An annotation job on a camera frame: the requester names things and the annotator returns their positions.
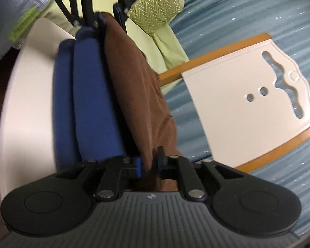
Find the blue wavy blanket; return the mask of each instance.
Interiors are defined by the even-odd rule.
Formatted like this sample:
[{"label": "blue wavy blanket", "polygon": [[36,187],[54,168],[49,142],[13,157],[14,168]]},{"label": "blue wavy blanket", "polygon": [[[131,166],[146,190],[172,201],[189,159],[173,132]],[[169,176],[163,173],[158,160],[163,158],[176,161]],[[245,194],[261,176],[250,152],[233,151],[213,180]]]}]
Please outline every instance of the blue wavy blanket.
[{"label": "blue wavy blanket", "polygon": [[[295,59],[310,83],[310,0],[185,0],[183,12],[170,26],[190,59],[260,33],[269,33],[275,43]],[[283,88],[280,75],[278,78],[276,86]],[[293,94],[289,91],[288,94],[294,105]],[[191,161],[210,156],[184,81],[165,99],[177,122],[179,150]],[[303,211],[294,231],[302,235],[310,229],[310,140],[253,174],[295,192]]]}]

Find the green zigzag pillow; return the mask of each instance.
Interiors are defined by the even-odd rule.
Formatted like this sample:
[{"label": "green zigzag pillow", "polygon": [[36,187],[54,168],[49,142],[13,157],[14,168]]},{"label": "green zigzag pillow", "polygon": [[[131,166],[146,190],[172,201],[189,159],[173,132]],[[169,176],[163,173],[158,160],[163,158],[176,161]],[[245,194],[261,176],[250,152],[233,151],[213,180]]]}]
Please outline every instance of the green zigzag pillow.
[{"label": "green zigzag pillow", "polygon": [[184,0],[139,0],[132,5],[128,17],[147,34],[152,34],[169,23],[183,7]]}]

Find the metal rivet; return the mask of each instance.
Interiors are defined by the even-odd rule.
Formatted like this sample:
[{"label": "metal rivet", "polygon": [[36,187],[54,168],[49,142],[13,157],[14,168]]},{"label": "metal rivet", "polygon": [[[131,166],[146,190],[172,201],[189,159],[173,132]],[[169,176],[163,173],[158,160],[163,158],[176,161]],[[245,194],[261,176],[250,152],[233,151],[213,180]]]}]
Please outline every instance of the metal rivet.
[{"label": "metal rivet", "polygon": [[79,25],[80,25],[80,24],[79,24],[79,21],[75,20],[75,21],[73,22],[73,26],[77,27],[77,26],[79,26]]},{"label": "metal rivet", "polygon": [[205,195],[204,191],[199,190],[199,189],[190,190],[188,194],[190,197],[195,198],[195,199],[200,199]]},{"label": "metal rivet", "polygon": [[94,28],[99,28],[99,23],[97,21],[93,22],[93,27]]},{"label": "metal rivet", "polygon": [[110,199],[115,195],[115,193],[111,190],[101,190],[98,192],[98,196],[104,199]]},{"label": "metal rivet", "polygon": [[131,157],[124,155],[124,156],[122,156],[122,158],[123,158],[124,164],[131,163]]},{"label": "metal rivet", "polygon": [[154,198],[156,198],[156,196],[154,194],[150,194],[150,195],[147,195],[147,198],[154,199]]}]

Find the orange wooden trim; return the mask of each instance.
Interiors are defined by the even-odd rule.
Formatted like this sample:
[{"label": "orange wooden trim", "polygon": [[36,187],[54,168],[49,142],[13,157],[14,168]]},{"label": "orange wooden trim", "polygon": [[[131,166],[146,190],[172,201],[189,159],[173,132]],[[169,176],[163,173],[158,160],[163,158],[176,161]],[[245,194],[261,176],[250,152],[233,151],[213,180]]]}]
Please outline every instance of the orange wooden trim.
[{"label": "orange wooden trim", "polygon": [[202,65],[206,62],[209,62],[211,60],[220,58],[222,56],[225,56],[227,54],[233,53],[235,51],[238,51],[240,49],[244,49],[246,47],[249,47],[251,45],[263,42],[265,40],[271,39],[271,36],[269,34],[259,34],[254,37],[247,38],[245,40],[236,42],[234,44],[227,45],[223,48],[216,49],[214,51],[211,51],[207,54],[204,54],[196,59],[190,60],[186,63],[183,63],[177,67],[174,67],[167,72],[160,74],[160,80],[161,84],[160,86],[164,86],[166,84],[169,84],[179,78],[181,78],[181,73],[193,69],[199,65]]},{"label": "orange wooden trim", "polygon": [[247,162],[246,164],[237,167],[237,170],[245,173],[256,170],[257,168],[262,167],[276,160],[277,158],[287,154],[308,139],[310,139],[310,127],[307,128],[305,131],[301,132],[299,135],[295,136],[293,139],[284,143],[283,145],[278,146],[276,149],[273,149],[265,155],[262,155],[250,162]]}]

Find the blue bedspread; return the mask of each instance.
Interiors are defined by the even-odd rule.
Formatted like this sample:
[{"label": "blue bedspread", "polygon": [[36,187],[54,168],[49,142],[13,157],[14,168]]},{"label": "blue bedspread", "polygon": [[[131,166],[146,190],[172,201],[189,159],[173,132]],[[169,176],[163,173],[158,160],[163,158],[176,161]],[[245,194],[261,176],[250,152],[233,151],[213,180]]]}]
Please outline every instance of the blue bedspread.
[{"label": "blue bedspread", "polygon": [[[310,83],[310,0],[186,0],[171,27],[190,59],[269,33]],[[283,88],[278,78],[276,86]],[[192,161],[211,155],[184,81],[165,99],[177,122],[178,149]],[[310,229],[310,140],[252,174],[295,192],[303,211],[294,231],[302,235]]]}]

